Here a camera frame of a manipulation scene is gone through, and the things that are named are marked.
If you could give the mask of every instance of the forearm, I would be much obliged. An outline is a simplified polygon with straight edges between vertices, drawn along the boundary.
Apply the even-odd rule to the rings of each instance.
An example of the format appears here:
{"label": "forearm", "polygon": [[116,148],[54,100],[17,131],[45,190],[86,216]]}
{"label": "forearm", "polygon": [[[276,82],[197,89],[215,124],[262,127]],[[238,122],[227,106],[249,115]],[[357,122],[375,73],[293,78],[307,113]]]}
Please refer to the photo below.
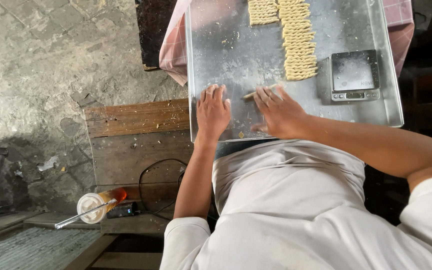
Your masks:
{"label": "forearm", "polygon": [[173,218],[206,218],[211,203],[211,174],[217,142],[196,139],[177,193]]}
{"label": "forearm", "polygon": [[407,178],[411,190],[432,177],[432,138],[397,128],[315,116],[306,121],[304,139],[348,152],[389,175]]}

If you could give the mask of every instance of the black cable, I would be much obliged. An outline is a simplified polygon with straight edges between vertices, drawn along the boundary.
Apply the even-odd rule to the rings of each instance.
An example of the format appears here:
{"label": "black cable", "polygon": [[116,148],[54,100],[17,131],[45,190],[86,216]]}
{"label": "black cable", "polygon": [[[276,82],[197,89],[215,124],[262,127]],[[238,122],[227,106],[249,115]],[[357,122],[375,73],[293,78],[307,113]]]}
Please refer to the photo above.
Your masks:
{"label": "black cable", "polygon": [[[177,161],[178,163],[183,164],[184,167],[186,167],[186,168],[188,167],[188,164],[186,164],[186,163],[184,163],[183,161],[181,161],[181,160],[179,160],[179,159],[176,159],[176,158],[166,158],[166,159],[162,159],[162,160],[160,160],[160,161],[156,161],[155,163],[149,165],[146,169],[142,170],[142,172],[141,172],[141,174],[139,175],[139,178],[138,178],[138,191],[139,191],[139,198],[141,199],[141,205],[144,207],[144,210],[141,211],[141,212],[143,212],[143,213],[148,213],[148,214],[152,214],[152,215],[155,216],[155,217],[158,217],[158,218],[161,218],[161,219],[164,219],[164,220],[167,220],[167,221],[171,221],[170,218],[163,217],[163,216],[159,215],[158,213],[161,212],[161,211],[163,211],[163,210],[165,210],[166,208],[170,207],[173,203],[176,202],[176,199],[174,199],[170,204],[164,206],[163,208],[159,209],[158,211],[156,211],[156,212],[152,212],[152,211],[150,211],[149,208],[146,206],[145,201],[143,200],[143,194],[142,194],[142,192],[141,192],[141,185],[143,185],[143,184],[141,184],[141,178],[143,177],[143,174],[144,174],[147,170],[149,170],[151,167],[155,166],[156,164],[159,164],[159,163],[162,163],[162,162],[165,162],[165,161]],[[181,174],[179,174],[179,176],[178,176],[178,178],[177,178],[177,180],[176,180],[178,190],[179,190],[179,187],[180,187],[180,179],[181,179],[182,176],[184,175],[184,172],[186,171],[186,168],[185,168],[185,170],[184,170]]]}

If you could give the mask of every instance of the scale weighing platform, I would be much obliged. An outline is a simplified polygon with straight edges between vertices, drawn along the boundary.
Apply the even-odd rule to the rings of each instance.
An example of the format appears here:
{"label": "scale weighing platform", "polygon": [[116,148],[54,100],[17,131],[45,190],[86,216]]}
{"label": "scale weighing platform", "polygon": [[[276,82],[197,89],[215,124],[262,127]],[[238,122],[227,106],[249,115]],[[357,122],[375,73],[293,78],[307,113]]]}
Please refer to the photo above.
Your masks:
{"label": "scale weighing platform", "polygon": [[333,101],[375,101],[380,98],[376,50],[333,53],[329,63]]}

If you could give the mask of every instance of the metal baking tray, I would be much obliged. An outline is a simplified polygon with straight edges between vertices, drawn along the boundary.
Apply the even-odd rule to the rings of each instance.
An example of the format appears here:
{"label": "metal baking tray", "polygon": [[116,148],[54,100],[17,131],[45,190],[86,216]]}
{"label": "metal baking tray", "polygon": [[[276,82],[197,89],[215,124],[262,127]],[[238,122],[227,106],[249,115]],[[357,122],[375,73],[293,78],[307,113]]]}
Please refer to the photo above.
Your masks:
{"label": "metal baking tray", "polygon": [[[286,81],[280,22],[249,25],[246,0],[193,0],[186,11],[188,91],[191,140],[198,130],[196,102],[211,84],[225,84],[232,120],[219,141],[269,138],[251,132],[264,119],[254,102],[242,97],[256,86],[282,84],[288,94],[312,115],[336,120],[400,127],[404,124],[397,77],[389,44],[382,0],[306,0],[316,31],[314,54],[318,75]],[[340,52],[375,50],[381,98],[335,102],[331,95],[329,56]]]}

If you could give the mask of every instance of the raw twisted pastry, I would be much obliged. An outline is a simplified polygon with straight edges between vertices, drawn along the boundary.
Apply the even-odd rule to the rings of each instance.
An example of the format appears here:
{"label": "raw twisted pastry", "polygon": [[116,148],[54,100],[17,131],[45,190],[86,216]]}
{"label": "raw twisted pastry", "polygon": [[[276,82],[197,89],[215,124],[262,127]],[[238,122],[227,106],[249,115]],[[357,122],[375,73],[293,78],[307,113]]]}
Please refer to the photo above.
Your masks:
{"label": "raw twisted pastry", "polygon": [[265,25],[279,22],[276,0],[248,0],[249,25]]}
{"label": "raw twisted pastry", "polygon": [[311,12],[304,0],[278,0],[277,9],[283,27],[283,46],[286,50],[284,68],[286,79],[304,80],[314,77],[316,70],[316,43],[311,42],[316,32],[311,31]]}

